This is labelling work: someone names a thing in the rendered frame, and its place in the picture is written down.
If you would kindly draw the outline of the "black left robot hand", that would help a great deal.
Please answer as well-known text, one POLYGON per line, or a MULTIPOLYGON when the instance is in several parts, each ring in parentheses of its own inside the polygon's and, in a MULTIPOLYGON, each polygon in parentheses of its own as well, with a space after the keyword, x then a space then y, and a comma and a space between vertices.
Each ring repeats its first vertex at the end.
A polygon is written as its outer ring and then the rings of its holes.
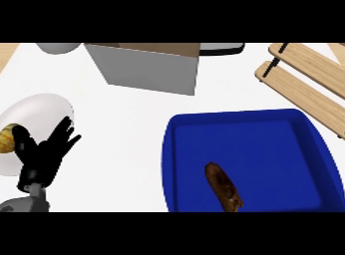
POLYGON ((35 143, 22 126, 12 127, 15 153, 22 162, 16 187, 22 192, 30 192, 33 183, 40 184, 43 188, 52 184, 62 158, 81 138, 78 134, 71 136, 71 124, 69 117, 64 117, 50 136, 40 143, 35 143))

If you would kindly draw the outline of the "yellow lemon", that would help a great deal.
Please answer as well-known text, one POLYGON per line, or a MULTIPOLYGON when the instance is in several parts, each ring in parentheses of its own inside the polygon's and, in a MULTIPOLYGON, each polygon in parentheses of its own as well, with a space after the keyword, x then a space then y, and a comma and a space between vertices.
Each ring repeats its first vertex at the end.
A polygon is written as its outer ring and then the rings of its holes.
POLYGON ((15 150, 15 139, 12 129, 16 124, 7 124, 0 130, 0 153, 9 153, 15 150))

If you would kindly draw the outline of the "blue plastic tray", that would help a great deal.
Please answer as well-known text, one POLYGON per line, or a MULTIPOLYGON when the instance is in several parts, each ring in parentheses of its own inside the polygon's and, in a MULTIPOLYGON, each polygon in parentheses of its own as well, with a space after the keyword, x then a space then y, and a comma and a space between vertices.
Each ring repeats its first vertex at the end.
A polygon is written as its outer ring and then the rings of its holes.
POLYGON ((172 117, 163 184, 172 212, 219 212, 204 166, 223 169, 242 212, 343 212, 345 191, 321 134, 299 110, 172 117))

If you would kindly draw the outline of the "wooden tiered shelf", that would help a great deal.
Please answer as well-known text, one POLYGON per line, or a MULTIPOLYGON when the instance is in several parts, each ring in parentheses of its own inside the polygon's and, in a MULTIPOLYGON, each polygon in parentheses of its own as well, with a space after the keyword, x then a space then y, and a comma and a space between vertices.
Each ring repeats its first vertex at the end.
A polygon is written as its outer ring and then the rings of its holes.
POLYGON ((254 77, 345 139, 345 67, 302 43, 272 43, 254 77))

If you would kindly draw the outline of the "white oval plate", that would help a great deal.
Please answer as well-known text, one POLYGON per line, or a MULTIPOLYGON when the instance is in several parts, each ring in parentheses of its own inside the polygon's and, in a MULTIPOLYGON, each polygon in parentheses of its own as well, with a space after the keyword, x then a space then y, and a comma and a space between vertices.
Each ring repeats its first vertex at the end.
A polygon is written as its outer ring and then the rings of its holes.
MULTIPOLYGON (((21 125, 35 142, 46 140, 64 117, 74 118, 68 100, 55 94, 38 94, 15 103, 0 115, 0 130, 7 124, 21 125)), ((0 153, 0 175, 16 176, 21 160, 15 152, 0 153)))

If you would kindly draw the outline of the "grey round bowl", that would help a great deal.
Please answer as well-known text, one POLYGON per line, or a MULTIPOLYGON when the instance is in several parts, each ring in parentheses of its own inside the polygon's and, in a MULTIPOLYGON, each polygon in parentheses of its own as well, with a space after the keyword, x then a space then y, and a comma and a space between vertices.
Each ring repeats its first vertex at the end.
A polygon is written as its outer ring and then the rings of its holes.
POLYGON ((69 53, 80 46, 80 43, 38 43, 41 51, 52 55, 69 53))

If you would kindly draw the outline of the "grey box with brown top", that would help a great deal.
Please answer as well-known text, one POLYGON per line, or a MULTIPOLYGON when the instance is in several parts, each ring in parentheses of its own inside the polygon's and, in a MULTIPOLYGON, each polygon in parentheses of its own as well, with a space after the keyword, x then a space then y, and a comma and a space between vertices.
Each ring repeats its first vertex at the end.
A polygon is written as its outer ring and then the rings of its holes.
POLYGON ((111 85, 194 95, 200 43, 86 43, 111 85))

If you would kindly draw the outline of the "brown overripe banana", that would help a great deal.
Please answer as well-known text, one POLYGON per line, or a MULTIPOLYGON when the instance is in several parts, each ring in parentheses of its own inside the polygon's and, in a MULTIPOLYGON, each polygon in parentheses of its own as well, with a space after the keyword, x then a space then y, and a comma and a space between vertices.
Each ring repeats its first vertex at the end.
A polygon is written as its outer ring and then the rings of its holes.
POLYGON ((220 166, 214 162, 210 162, 204 166, 204 176, 211 191, 219 200, 222 210, 225 212, 235 212, 237 209, 242 206, 242 200, 240 198, 240 194, 232 181, 220 166))

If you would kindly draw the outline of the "grey and black appliance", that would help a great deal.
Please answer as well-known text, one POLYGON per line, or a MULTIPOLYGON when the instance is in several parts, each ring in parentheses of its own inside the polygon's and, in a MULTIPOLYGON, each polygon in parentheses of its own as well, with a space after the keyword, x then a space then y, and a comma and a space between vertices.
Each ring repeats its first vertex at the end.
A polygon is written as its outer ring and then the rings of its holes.
POLYGON ((242 51, 242 43, 201 43, 198 54, 201 56, 225 56, 242 51))

